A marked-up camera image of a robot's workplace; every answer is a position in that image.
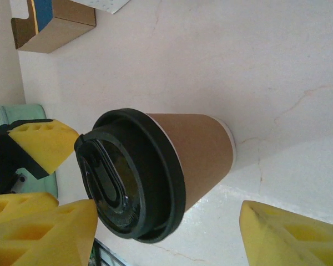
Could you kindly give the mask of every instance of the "blue stripe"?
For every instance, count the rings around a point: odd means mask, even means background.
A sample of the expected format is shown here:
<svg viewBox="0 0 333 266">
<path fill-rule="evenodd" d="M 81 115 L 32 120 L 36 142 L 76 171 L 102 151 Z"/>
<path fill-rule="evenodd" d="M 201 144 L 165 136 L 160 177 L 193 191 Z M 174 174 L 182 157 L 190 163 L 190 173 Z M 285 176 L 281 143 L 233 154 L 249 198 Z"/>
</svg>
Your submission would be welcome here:
<svg viewBox="0 0 333 266">
<path fill-rule="evenodd" d="M 53 19 L 52 0 L 34 0 L 34 4 L 36 6 L 38 32 L 40 32 Z"/>
</svg>

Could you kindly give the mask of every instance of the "cup lid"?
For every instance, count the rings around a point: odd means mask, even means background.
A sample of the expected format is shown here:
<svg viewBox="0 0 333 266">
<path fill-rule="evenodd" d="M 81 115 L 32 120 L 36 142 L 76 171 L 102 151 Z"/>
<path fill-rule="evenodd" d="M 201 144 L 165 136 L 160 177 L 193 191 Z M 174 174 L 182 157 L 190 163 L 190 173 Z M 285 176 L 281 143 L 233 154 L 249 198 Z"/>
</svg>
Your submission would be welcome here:
<svg viewBox="0 0 333 266">
<path fill-rule="evenodd" d="M 148 115 L 107 112 L 74 149 L 87 194 L 114 234 L 155 243 L 176 230 L 185 211 L 183 171 L 168 137 Z"/>
</svg>

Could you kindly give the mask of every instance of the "paper coffee cup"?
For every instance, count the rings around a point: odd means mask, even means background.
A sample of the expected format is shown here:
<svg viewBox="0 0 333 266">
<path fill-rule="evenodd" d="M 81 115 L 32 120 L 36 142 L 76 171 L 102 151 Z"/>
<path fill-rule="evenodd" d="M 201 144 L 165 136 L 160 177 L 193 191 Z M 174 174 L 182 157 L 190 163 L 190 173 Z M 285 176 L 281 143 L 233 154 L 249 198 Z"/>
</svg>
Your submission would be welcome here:
<svg viewBox="0 0 333 266">
<path fill-rule="evenodd" d="M 206 115 L 107 112 L 75 151 L 89 198 L 116 235 L 161 241 L 230 171 L 229 129 Z"/>
</svg>

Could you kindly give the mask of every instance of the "light green object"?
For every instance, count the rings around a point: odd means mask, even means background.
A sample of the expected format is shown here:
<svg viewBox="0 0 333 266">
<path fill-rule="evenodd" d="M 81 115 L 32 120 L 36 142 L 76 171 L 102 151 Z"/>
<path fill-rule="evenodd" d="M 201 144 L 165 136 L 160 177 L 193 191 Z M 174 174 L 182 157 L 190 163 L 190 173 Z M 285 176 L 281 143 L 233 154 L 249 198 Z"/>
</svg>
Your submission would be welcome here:
<svg viewBox="0 0 333 266">
<path fill-rule="evenodd" d="M 46 114 L 43 108 L 38 104 L 33 105 L 12 105 L 0 106 L 0 125 L 11 124 L 17 120 L 45 119 Z M 49 192 L 55 198 L 58 198 L 58 187 L 56 174 L 53 173 L 41 180 L 37 180 L 26 169 L 19 169 L 17 174 L 24 175 L 26 181 L 21 186 L 16 186 L 15 192 Z"/>
</svg>

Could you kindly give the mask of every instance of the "white wall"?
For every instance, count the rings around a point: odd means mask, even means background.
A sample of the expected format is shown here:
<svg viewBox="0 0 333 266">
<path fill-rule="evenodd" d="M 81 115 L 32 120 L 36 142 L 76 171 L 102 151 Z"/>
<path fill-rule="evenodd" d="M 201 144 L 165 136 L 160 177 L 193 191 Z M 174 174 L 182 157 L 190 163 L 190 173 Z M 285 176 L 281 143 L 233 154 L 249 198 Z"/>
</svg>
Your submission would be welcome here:
<svg viewBox="0 0 333 266">
<path fill-rule="evenodd" d="M 25 102 L 18 53 L 11 31 L 9 0 L 0 0 L 0 104 Z"/>
</svg>

